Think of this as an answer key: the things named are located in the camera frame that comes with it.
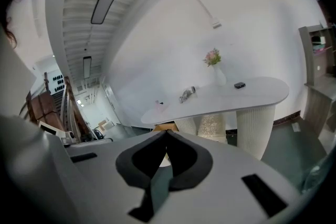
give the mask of vase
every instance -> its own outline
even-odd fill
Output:
[[[215,84],[218,86],[224,86],[226,84],[226,76],[221,71],[219,65],[213,65],[215,74]]]

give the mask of white curved desk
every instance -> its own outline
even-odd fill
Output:
[[[176,97],[162,112],[148,110],[141,121],[145,124],[175,121],[180,132],[196,135],[192,117],[237,111],[237,146],[261,159],[271,134],[275,105],[288,96],[289,87],[282,80],[270,77],[243,82],[246,86],[241,89],[236,89],[233,83],[202,87],[183,104]]]

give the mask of dark floor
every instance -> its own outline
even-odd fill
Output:
[[[300,132],[294,132],[292,123],[298,122]],[[147,133],[148,130],[117,125],[108,130],[106,138],[121,140]],[[237,135],[227,135],[230,145],[237,146]],[[317,136],[305,126],[303,119],[274,126],[265,153],[261,159],[285,176],[299,191],[308,172],[326,156]]]

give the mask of black phone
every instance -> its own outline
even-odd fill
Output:
[[[245,87],[245,86],[246,86],[246,84],[243,83],[243,82],[239,82],[239,83],[236,83],[236,84],[235,84],[235,88],[236,88],[236,89],[240,89],[240,88],[243,88],[243,87]]]

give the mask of slatted ceiling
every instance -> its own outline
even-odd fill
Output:
[[[63,9],[64,49],[76,86],[83,80],[83,57],[91,56],[91,77],[100,77],[105,51],[119,23],[135,0],[114,0],[102,25],[92,25],[97,0],[65,0]]]

